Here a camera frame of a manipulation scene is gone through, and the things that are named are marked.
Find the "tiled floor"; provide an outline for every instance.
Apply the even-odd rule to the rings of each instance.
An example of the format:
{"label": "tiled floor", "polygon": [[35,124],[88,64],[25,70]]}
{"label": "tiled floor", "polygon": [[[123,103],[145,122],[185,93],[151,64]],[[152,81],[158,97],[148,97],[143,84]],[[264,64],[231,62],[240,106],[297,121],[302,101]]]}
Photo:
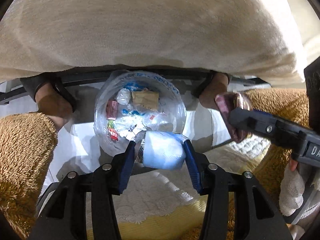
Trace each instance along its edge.
{"label": "tiled floor", "polygon": [[[195,150],[205,152],[212,149],[212,146],[228,140],[230,136],[220,113],[203,108],[191,95],[191,90],[197,87],[199,82],[190,80],[172,82],[179,89],[187,109],[183,134],[191,139]],[[17,82],[3,83],[0,85],[0,91],[8,91],[17,84]],[[72,120],[58,134],[59,142],[49,166],[44,189],[52,182],[61,181],[69,171],[87,173],[110,161],[111,157],[100,149],[93,131],[94,102],[102,85],[103,83],[96,83],[68,88],[78,100],[78,109]],[[30,97],[23,97],[11,101],[8,105],[0,106],[0,117],[36,110],[36,103]]]}

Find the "finger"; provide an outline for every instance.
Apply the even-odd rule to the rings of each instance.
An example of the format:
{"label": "finger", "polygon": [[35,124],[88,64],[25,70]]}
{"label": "finger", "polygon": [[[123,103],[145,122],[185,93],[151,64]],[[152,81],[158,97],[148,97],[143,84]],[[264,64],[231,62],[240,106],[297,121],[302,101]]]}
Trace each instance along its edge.
{"label": "finger", "polygon": [[290,169],[290,171],[295,171],[297,166],[298,166],[298,162],[293,160],[293,159],[290,159],[290,161],[289,161],[289,169]]}

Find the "pink object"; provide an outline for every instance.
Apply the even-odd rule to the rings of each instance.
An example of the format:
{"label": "pink object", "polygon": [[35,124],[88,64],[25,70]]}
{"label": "pink object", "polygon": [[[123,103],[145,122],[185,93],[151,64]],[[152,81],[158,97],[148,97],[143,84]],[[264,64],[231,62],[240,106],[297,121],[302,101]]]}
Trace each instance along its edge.
{"label": "pink object", "polygon": [[107,119],[108,120],[115,120],[117,117],[117,109],[118,109],[118,102],[109,100],[107,103]]}

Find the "brown fuzzy fabric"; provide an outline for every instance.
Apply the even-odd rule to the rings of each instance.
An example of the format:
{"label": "brown fuzzy fabric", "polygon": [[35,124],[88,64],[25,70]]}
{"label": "brown fuzzy fabric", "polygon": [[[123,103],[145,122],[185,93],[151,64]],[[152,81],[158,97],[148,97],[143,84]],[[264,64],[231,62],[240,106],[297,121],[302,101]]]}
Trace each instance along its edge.
{"label": "brown fuzzy fabric", "polygon": [[[305,90],[299,89],[263,89],[246,92],[255,109],[279,115],[285,119],[308,127],[309,102]],[[288,163],[290,150],[271,145],[267,155],[253,171],[260,184],[269,193],[271,199],[278,205],[280,183],[284,169]],[[229,221],[227,240],[233,240],[234,203],[229,202]],[[197,240],[201,226],[194,228],[182,236],[181,240]]]}
{"label": "brown fuzzy fabric", "polygon": [[35,221],[36,203],[57,142],[54,124],[44,114],[0,119],[0,209],[22,239]]}

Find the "silver screw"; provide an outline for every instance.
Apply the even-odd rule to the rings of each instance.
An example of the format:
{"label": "silver screw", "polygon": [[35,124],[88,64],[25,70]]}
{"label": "silver screw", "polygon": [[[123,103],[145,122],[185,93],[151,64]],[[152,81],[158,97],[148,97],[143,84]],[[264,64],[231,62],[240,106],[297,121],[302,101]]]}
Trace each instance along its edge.
{"label": "silver screw", "polygon": [[208,168],[209,168],[209,170],[215,171],[215,170],[218,169],[218,166],[216,164],[214,164],[214,163],[210,163],[208,165]]}
{"label": "silver screw", "polygon": [[244,172],[244,176],[247,178],[247,179],[251,179],[252,178],[252,173],[250,171],[245,171]]}
{"label": "silver screw", "polygon": [[271,125],[267,126],[266,132],[267,133],[271,133],[272,132],[272,126]]}
{"label": "silver screw", "polygon": [[110,163],[106,163],[106,164],[104,164],[104,165],[102,166],[102,169],[103,169],[104,171],[111,170],[111,168],[112,168],[112,165],[111,165]]}
{"label": "silver screw", "polygon": [[68,176],[69,179],[73,179],[76,175],[77,174],[76,174],[75,171],[70,171],[67,176]]}

